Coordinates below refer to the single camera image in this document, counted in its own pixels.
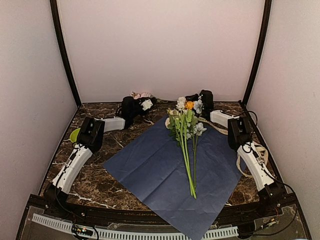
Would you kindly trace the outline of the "pink fake flower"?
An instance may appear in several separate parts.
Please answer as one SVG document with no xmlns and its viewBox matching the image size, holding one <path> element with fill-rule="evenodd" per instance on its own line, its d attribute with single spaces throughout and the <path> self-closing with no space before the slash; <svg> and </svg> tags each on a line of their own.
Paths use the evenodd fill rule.
<svg viewBox="0 0 320 240">
<path fill-rule="evenodd" d="M 154 98 L 156 100 L 157 103 L 168 103 L 169 101 L 168 100 L 163 100 L 163 99 L 160 99 L 160 98 L 156 98 L 155 96 L 153 96 L 150 92 L 148 91 L 144 91 L 144 92 L 134 92 L 132 91 L 130 93 L 130 96 L 133 97 L 135 100 L 137 99 L 142 99 L 142 98 Z"/>
</svg>

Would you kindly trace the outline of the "orange fake flower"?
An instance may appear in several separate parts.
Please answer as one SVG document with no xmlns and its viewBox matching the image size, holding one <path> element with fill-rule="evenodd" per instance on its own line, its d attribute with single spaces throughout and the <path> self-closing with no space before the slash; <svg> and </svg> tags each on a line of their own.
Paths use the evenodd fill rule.
<svg viewBox="0 0 320 240">
<path fill-rule="evenodd" d="M 186 129 L 187 129 L 187 123 L 191 120 L 191 116 L 189 117 L 189 119 L 187 119 L 187 111 L 185 110 L 185 103 L 186 103 L 186 98 L 185 97 L 180 97 L 177 101 L 177 108 L 179 110 L 180 113 L 185 115 L 185 127 L 184 127 L 184 138 L 185 138 L 185 147 L 188 153 L 188 160 L 189 160 L 189 165 L 190 165 L 190 172 L 191 172 L 191 179 L 193 180 L 193 176 L 192 176 L 192 168 L 191 168 L 191 159 L 190 159 L 190 151 L 189 151 L 189 143 L 188 142 L 192 142 L 191 138 L 187 139 L 186 138 Z"/>
</svg>

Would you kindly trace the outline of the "blue wrapping paper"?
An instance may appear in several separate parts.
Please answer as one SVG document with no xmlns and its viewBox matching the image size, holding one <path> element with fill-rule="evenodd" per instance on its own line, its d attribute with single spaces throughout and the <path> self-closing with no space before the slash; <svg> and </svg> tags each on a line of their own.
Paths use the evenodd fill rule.
<svg viewBox="0 0 320 240">
<path fill-rule="evenodd" d="M 182 149 L 161 118 L 104 164 L 143 204 L 193 240 L 201 239 L 235 190 L 242 173 L 226 135 L 208 126 L 199 137 L 196 196 L 190 186 Z"/>
</svg>

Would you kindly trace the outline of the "light blue fake flower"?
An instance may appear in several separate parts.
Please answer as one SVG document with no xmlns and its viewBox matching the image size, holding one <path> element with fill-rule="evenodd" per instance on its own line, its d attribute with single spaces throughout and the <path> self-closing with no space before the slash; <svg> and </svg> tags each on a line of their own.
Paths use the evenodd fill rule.
<svg viewBox="0 0 320 240">
<path fill-rule="evenodd" d="M 187 113 L 187 119 L 191 120 L 187 122 L 186 129 L 186 139 L 191 139 L 192 141 L 192 151 L 193 151 L 193 179 L 191 187 L 191 195 L 196 199 L 196 187 L 197 187 L 197 146 L 199 137 L 207 129 L 204 127 L 203 123 L 199 120 L 202 117 L 203 112 L 203 102 L 199 98 L 198 100 L 191 101 L 187 100 L 185 102 L 184 108 Z"/>
</svg>

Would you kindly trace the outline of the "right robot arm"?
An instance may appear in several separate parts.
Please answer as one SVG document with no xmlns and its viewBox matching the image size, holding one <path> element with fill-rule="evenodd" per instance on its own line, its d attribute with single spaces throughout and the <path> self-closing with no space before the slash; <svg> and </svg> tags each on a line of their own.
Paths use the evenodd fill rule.
<svg viewBox="0 0 320 240">
<path fill-rule="evenodd" d="M 179 110 L 191 110 L 199 122 L 216 124 L 224 129 L 215 129 L 227 135 L 229 147 L 237 153 L 237 167 L 243 160 L 250 171 L 249 178 L 254 179 L 260 202 L 255 205 L 255 213 L 266 217 L 275 208 L 275 201 L 286 194 L 285 185 L 272 176 L 267 168 L 268 151 L 253 141 L 249 118 L 245 113 L 232 115 L 222 110 L 214 110 L 213 93 L 202 90 L 200 94 L 180 97 L 176 107 Z"/>
</svg>

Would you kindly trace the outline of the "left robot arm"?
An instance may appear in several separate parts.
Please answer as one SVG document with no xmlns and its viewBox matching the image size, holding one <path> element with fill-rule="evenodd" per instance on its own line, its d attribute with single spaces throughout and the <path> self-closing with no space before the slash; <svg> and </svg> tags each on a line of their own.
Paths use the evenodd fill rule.
<svg viewBox="0 0 320 240">
<path fill-rule="evenodd" d="M 123 98 L 113 118 L 86 117 L 75 137 L 73 151 L 52 182 L 46 187 L 44 197 L 51 201 L 51 210 L 60 218 L 67 218 L 70 206 L 64 201 L 84 164 L 99 151 L 104 133 L 128 129 L 137 116 L 145 116 L 156 105 L 154 96 Z"/>
</svg>

